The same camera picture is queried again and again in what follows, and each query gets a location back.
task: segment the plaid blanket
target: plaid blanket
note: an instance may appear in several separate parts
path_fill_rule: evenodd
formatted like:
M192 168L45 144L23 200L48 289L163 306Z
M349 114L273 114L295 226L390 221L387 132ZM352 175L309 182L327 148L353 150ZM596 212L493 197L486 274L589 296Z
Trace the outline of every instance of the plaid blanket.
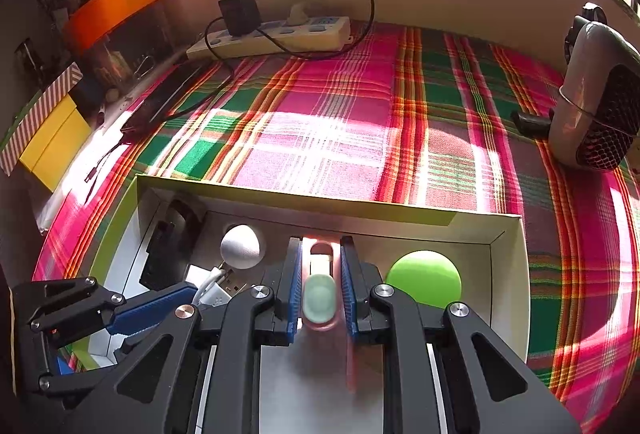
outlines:
M381 24L339 59L237 65L224 94L117 150L87 203L86 184L69 193L34 278L88 271L139 172L519 214L532 294L528 364L593 432L640 351L638 187L626 166L565 169L545 142L517 134L511 111L545 115L562 77L481 40ZM213 66L180 106L225 76Z

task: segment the metal screw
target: metal screw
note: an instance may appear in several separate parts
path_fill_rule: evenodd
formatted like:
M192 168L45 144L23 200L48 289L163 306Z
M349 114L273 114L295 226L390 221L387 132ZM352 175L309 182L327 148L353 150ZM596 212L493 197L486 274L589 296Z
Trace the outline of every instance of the metal screw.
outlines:
M378 284L373 291L379 297L391 297L396 290L390 284Z
M175 316L178 319L188 319L196 313L196 310L191 304L182 304L175 309Z
M251 296L255 299L264 299L268 297L271 293L271 288L269 286L263 286L262 284L258 284L258 286L254 286L251 289Z
M469 308L463 302L454 302L451 306L449 306L449 311L456 317L466 317L467 315L469 315Z

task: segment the power strip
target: power strip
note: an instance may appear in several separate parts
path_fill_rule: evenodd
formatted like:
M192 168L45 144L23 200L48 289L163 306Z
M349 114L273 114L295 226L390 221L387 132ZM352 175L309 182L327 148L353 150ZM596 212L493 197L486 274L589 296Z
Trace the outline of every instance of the power strip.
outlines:
M292 52L339 52L350 43L349 18L311 18L306 24L291 26L287 21L263 23L260 29ZM273 42L258 33L233 37L227 30L209 34L209 44L222 58L282 53ZM204 39L187 50L189 59L210 57Z

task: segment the cardboard box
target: cardboard box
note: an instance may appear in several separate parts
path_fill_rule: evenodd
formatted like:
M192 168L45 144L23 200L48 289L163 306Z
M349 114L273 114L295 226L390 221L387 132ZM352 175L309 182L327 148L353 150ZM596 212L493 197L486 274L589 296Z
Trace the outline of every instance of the cardboard box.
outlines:
M446 255L462 279L462 300L526 360L529 346L529 265L520 216L413 207L215 185L138 175L123 196L88 273L126 298L144 291L140 274L156 223L175 195L197 198L207 208L206 223L191 258L193 265L218 266L220 239L233 224L254 224L268 238L260 265L282 260L289 237L354 237L358 255L374 263L384 278L404 253L432 250ZM114 362L122 341L105 331L76 342L74 352L87 367Z
M33 135L20 162L54 192L89 135L89 124L66 95Z

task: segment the black device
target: black device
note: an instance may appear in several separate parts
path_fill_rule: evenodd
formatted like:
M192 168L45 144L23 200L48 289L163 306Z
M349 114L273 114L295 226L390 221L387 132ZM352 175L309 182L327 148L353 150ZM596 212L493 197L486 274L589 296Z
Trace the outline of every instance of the black device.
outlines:
M140 284L160 291L184 281L203 224L203 216L190 205L180 199L172 200L146 248L149 255Z
M361 263L340 241L342 290L354 342L383 346L385 434L578 434L575 419L464 303L446 310L416 303ZM60 434L193 433L209 350L217 346L203 434L257 433L260 347L288 346L297 331L302 239L266 269L260 284L226 305L183 304L157 326L126 338L118 363L60 375L56 348L111 324L131 303L75 279L14 290L18 389ZM156 292L135 299L144 307ZM433 347L442 401L431 370Z
M246 36L262 24L255 0L220 0L218 6L231 36Z
M521 135L548 140L569 167L614 170L640 131L640 55L587 3L564 39L568 64L556 104L543 115L514 111Z
M178 64L122 125L120 142L135 143L153 132L211 65L211 59L185 60Z

